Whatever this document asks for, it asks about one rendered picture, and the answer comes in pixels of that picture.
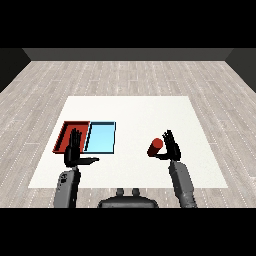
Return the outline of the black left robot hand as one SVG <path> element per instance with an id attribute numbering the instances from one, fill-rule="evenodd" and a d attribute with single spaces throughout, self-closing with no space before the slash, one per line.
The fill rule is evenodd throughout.
<path id="1" fill-rule="evenodd" d="M 80 157 L 80 142 L 82 133 L 74 128 L 70 133 L 69 144 L 64 152 L 64 164 L 67 167 L 76 167 L 78 165 L 90 165 L 99 161 L 96 157 Z"/>

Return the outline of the dark grey robot body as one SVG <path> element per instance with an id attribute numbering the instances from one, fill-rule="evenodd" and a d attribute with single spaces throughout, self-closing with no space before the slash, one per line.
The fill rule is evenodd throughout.
<path id="1" fill-rule="evenodd" d="M 124 195 L 124 189 L 118 188 L 116 195 L 101 200 L 98 208 L 158 208 L 155 200 L 142 197 L 138 188 L 132 189 L 131 196 Z"/>

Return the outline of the small red can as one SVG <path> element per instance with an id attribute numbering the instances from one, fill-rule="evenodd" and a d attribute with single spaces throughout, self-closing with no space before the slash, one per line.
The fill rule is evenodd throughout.
<path id="1" fill-rule="evenodd" d="M 163 141 L 160 138 L 155 138 L 148 148 L 147 154 L 149 157 L 156 155 L 163 147 Z"/>

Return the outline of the red shallow open box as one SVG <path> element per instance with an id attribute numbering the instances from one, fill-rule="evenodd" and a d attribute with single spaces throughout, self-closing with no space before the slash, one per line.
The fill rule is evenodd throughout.
<path id="1" fill-rule="evenodd" d="M 84 145 L 87 137 L 87 132 L 89 130 L 89 121 L 65 121 L 62 125 L 60 133 L 58 135 L 57 141 L 53 148 L 53 153 L 64 154 L 65 149 L 70 141 L 70 134 L 73 129 L 81 133 L 80 140 L 80 153 L 84 153 Z"/>

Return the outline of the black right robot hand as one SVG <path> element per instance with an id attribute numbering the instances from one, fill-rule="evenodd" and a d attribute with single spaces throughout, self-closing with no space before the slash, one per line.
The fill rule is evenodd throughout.
<path id="1" fill-rule="evenodd" d="M 160 160 L 179 161 L 181 159 L 181 151 L 179 145 L 175 142 L 171 130 L 167 130 L 163 135 L 164 143 L 167 152 L 164 154 L 155 154 L 155 157 Z"/>

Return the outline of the light blue shallow open box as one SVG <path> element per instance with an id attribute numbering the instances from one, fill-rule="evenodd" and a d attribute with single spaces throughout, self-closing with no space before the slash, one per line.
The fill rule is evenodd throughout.
<path id="1" fill-rule="evenodd" d="M 84 154 L 113 154 L 116 123 L 114 121 L 92 121 L 84 141 Z"/>

